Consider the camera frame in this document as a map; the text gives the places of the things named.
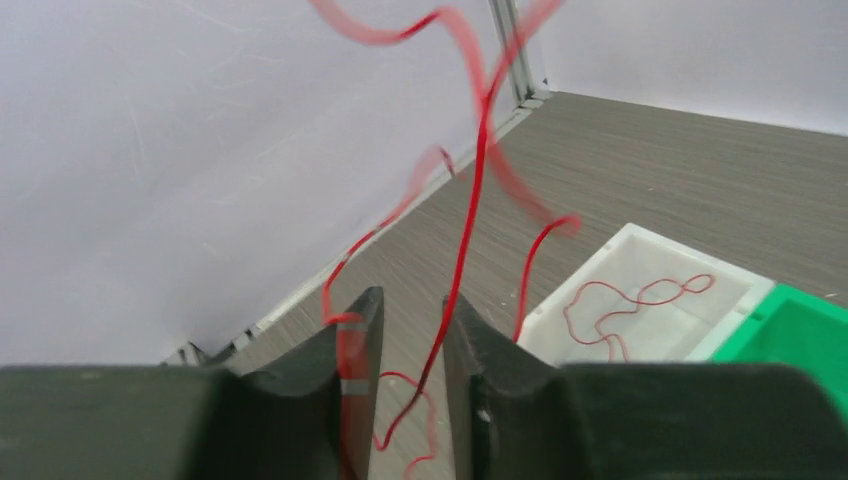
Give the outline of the green plastic bin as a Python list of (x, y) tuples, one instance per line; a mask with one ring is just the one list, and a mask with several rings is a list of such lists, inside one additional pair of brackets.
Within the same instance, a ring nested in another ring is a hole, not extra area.
[(847, 310), (825, 299), (777, 285), (710, 359), (797, 367), (847, 417)]

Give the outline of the white plastic bin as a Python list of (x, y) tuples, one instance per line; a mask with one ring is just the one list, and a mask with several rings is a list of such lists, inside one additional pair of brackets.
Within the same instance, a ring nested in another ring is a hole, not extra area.
[(774, 286), (628, 223), (529, 311), (517, 342), (554, 366), (706, 361)]

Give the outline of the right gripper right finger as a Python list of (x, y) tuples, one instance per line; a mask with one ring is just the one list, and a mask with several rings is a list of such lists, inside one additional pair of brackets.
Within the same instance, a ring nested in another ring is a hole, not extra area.
[(457, 300), (442, 352), (459, 479), (843, 479), (847, 430), (780, 364), (549, 365)]

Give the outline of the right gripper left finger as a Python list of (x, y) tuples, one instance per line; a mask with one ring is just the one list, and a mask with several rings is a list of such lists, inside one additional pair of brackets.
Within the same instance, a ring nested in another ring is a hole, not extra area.
[(381, 363), (373, 286), (266, 366), (1, 371), (5, 479), (364, 479)]

